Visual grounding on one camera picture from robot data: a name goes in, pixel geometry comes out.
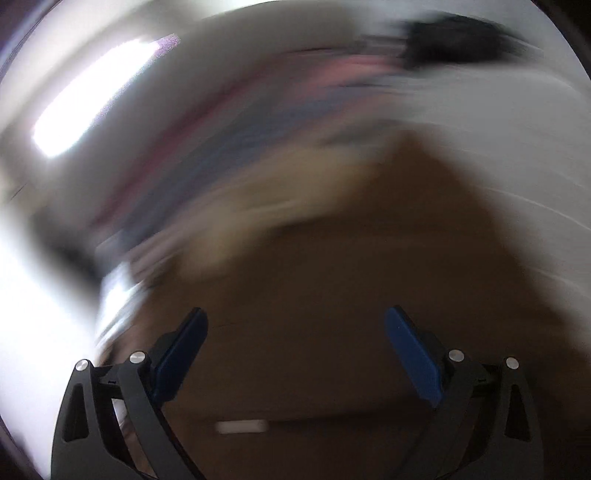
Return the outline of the brown coat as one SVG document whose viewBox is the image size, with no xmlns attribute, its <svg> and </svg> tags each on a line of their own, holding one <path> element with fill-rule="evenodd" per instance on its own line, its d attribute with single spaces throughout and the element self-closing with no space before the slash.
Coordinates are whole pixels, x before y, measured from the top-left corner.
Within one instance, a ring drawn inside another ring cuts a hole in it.
<svg viewBox="0 0 591 480">
<path fill-rule="evenodd" d="M 166 417 L 209 479 L 384 479 L 429 423 L 386 336 L 402 306 L 443 344 L 525 366 L 545 475 L 590 475 L 590 369 L 468 180 L 407 134 L 335 214 L 283 227 L 217 277 L 173 267 L 121 361 L 193 308 L 207 339 Z"/>
</svg>

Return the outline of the grey quilted bed mattress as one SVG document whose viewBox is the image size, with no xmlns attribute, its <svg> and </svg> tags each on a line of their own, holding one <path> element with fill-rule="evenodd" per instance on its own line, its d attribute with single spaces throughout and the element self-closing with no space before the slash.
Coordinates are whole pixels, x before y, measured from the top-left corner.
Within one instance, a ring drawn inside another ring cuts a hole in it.
<svg viewBox="0 0 591 480">
<path fill-rule="evenodd" d="M 379 79 L 393 116 L 477 192 L 522 264 L 590 292 L 590 97 L 548 71 L 447 67 Z"/>
</svg>

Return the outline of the blue-grey folded blanket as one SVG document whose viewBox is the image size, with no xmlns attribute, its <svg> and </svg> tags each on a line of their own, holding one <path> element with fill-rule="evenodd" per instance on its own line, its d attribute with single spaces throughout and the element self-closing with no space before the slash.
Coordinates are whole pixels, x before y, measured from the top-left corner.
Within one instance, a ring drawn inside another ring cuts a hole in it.
<svg viewBox="0 0 591 480">
<path fill-rule="evenodd" d="M 256 161 L 264 151 L 312 123 L 342 113 L 378 96 L 370 84 L 324 87 L 317 96 L 280 103 L 260 99 L 228 125 L 158 154 L 134 174 L 119 203 L 101 218 L 108 234 L 104 245 L 127 252 L 164 228 L 191 199 L 203 194 L 228 172 Z"/>
</svg>

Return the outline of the black jacket on bed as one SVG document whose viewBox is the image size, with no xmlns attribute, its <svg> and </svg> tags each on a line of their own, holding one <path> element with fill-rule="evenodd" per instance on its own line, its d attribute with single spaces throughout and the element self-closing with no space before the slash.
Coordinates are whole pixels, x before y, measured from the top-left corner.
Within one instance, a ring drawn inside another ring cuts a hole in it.
<svg viewBox="0 0 591 480">
<path fill-rule="evenodd" d="M 442 14 L 405 25 L 403 65 L 493 63 L 520 56 L 527 43 L 505 27 L 473 17 Z"/>
</svg>

